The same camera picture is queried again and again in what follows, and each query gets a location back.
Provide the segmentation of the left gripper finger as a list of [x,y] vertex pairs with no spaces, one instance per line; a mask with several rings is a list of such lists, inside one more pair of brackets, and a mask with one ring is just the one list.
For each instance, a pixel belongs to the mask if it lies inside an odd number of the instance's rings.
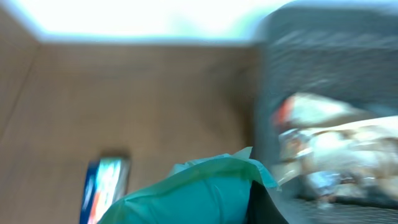
[[268,191],[252,181],[247,207],[247,224],[288,224],[274,205]]

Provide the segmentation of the teal wet wipes pack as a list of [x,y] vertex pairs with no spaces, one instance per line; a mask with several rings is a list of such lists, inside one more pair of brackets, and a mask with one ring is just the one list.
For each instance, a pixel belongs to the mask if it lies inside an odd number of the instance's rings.
[[250,158],[251,151],[175,164],[166,179],[112,204],[100,222],[244,223],[252,182],[277,186],[264,165]]

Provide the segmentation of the orange pasta package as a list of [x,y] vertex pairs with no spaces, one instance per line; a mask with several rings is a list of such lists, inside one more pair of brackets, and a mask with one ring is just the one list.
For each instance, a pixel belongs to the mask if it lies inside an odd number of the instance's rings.
[[273,125],[278,128],[286,128],[291,124],[291,117],[294,111],[294,98],[285,99],[273,114]]

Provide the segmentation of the brown-white snack bag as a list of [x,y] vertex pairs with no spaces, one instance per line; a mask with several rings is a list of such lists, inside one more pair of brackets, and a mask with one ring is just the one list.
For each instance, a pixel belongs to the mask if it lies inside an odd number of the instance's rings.
[[300,177],[324,203],[337,196],[397,200],[396,116],[290,129],[279,146],[272,168],[279,185]]

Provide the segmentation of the Kleenex tissue multipack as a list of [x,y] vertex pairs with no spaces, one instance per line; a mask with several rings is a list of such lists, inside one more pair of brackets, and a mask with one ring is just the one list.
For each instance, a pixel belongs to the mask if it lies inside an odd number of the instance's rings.
[[97,224],[110,206],[126,194],[128,157],[100,157],[88,164],[79,224]]

